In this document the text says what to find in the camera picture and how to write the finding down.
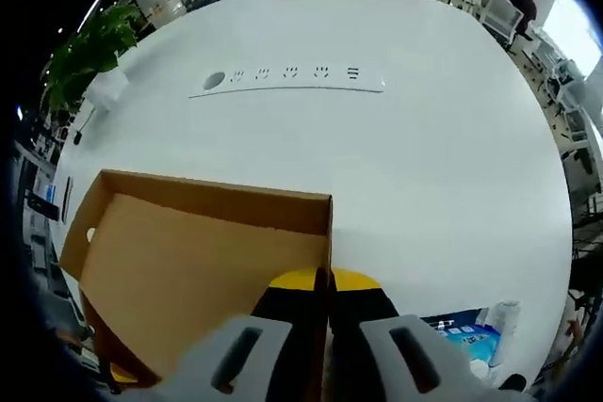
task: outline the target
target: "office chair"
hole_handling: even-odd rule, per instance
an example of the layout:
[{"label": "office chair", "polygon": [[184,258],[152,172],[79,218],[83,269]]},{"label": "office chair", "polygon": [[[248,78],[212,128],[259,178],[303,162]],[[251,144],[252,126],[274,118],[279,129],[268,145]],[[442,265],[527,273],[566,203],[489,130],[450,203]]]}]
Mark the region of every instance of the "office chair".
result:
[{"label": "office chair", "polygon": [[524,13],[508,0],[489,0],[478,20],[505,50],[509,50],[515,37],[515,28],[523,17]]}]

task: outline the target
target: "product box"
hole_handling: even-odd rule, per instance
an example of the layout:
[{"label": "product box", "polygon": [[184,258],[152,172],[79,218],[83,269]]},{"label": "product box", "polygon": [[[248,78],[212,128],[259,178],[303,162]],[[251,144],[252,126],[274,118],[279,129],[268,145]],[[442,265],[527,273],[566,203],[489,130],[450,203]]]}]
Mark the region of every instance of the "product box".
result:
[{"label": "product box", "polygon": [[[250,314],[279,275],[329,269],[331,222],[329,195],[103,170],[60,265],[79,281],[98,355],[148,386],[224,321]],[[324,342],[316,353],[319,381]]]}]

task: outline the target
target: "white round table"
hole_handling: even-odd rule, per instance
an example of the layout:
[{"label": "white round table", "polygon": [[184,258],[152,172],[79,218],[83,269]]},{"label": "white round table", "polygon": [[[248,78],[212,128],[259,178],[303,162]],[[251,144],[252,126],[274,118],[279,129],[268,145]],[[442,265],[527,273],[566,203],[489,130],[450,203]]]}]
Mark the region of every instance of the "white round table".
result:
[{"label": "white round table", "polygon": [[[189,98],[223,68],[298,61],[362,65],[384,92]],[[131,83],[116,108],[60,157],[56,200],[68,177],[73,190],[66,224],[51,227],[57,252],[101,169],[330,193],[334,266],[378,280],[401,314],[519,300],[500,375],[533,381],[569,281],[569,200],[530,87],[469,14],[434,0],[224,0],[121,66]]]}]

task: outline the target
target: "blue package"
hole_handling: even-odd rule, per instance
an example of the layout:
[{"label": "blue package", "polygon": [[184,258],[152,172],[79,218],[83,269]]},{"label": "blue package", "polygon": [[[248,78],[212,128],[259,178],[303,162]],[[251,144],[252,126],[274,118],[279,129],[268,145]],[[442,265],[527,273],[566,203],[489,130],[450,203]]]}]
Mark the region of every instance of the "blue package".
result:
[{"label": "blue package", "polygon": [[481,360],[488,364],[500,340],[500,333],[492,327],[475,324],[446,327],[437,330],[437,333],[460,347],[471,360]]}]

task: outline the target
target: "cardboard box lid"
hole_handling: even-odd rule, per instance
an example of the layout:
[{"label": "cardboard box lid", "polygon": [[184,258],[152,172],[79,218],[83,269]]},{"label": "cardboard box lid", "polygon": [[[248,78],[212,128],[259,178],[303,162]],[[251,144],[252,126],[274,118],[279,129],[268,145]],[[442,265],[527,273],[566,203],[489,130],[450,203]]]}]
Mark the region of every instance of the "cardboard box lid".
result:
[{"label": "cardboard box lid", "polygon": [[272,279],[329,268],[331,216],[328,195],[103,170],[60,265],[98,326],[163,378],[195,341],[249,314]]}]

